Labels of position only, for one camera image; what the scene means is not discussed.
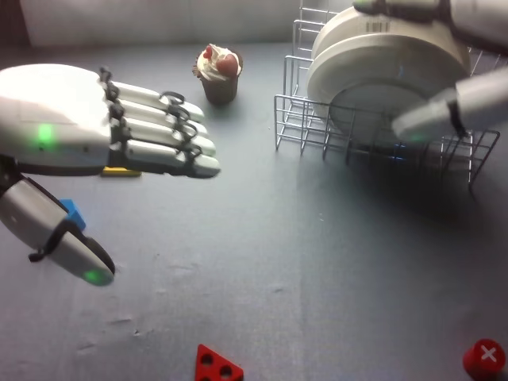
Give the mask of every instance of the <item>blue block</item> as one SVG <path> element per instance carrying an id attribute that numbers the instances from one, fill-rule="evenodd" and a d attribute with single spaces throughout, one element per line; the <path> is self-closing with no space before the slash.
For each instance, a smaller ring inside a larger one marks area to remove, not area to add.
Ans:
<path id="1" fill-rule="evenodd" d="M 60 202 L 69 210 L 67 219 L 73 221 L 79 227 L 79 229 L 83 231 L 87 227 L 87 224 L 85 223 L 85 220 L 83 220 L 83 216 L 79 212 L 76 204 L 74 204 L 74 202 L 69 198 L 60 200 Z"/>

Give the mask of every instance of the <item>cupcake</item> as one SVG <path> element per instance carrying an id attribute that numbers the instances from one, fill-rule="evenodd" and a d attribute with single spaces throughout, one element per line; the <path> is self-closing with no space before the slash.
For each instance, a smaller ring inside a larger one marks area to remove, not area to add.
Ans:
<path id="1" fill-rule="evenodd" d="M 220 106 L 237 96 L 242 69 L 243 60 L 238 53 L 210 44 L 196 60 L 193 73 L 201 80 L 208 101 Z"/>

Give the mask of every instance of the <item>whipped cream frosting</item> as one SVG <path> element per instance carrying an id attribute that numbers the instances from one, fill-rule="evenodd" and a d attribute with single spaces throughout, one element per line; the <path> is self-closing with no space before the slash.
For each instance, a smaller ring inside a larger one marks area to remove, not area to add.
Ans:
<path id="1" fill-rule="evenodd" d="M 206 53 L 206 50 L 204 50 L 198 57 L 198 62 L 196 66 L 198 67 L 198 70 L 201 72 L 201 75 L 208 79 L 209 81 L 226 81 L 227 79 L 230 79 L 229 77 L 221 74 L 219 70 L 217 70 L 217 61 L 224 59 L 228 54 L 232 54 L 238 63 L 238 72 L 237 75 L 240 75 L 241 73 L 241 66 L 240 61 L 238 60 L 238 56 L 231 52 L 229 49 L 226 48 L 220 48 L 217 45 L 210 44 L 210 47 L 212 48 L 212 57 L 211 59 L 205 58 L 203 55 Z"/>

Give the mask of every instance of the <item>robotic hand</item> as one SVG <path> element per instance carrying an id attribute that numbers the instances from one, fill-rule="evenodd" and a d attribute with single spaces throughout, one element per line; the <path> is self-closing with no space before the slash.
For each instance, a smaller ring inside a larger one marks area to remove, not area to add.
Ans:
<path id="1" fill-rule="evenodd" d="M 506 0 L 355 0 L 356 10 L 407 21 L 445 23 L 476 48 L 508 56 Z M 508 121 L 508 67 L 456 84 L 392 121 L 401 140 L 426 141 Z"/>
<path id="2" fill-rule="evenodd" d="M 113 281 L 114 262 L 22 173 L 96 175 L 109 166 L 206 179 L 220 171 L 197 106 L 111 77 L 57 64 L 0 71 L 0 221 L 37 251 L 32 262 L 47 256 L 97 286 Z"/>

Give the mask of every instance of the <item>white x symbol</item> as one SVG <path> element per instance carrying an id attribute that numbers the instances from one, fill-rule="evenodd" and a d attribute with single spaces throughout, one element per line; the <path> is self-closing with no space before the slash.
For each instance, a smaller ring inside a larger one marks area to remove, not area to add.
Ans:
<path id="1" fill-rule="evenodd" d="M 497 363 L 498 361 L 495 359 L 494 356 L 492 356 L 494 353 L 495 353 L 495 348 L 492 348 L 490 351 L 485 348 L 485 345 L 482 345 L 482 350 L 483 350 L 483 356 L 482 356 L 482 360 L 485 360 L 487 357 L 490 358 L 492 361 L 494 361 L 495 363 Z"/>

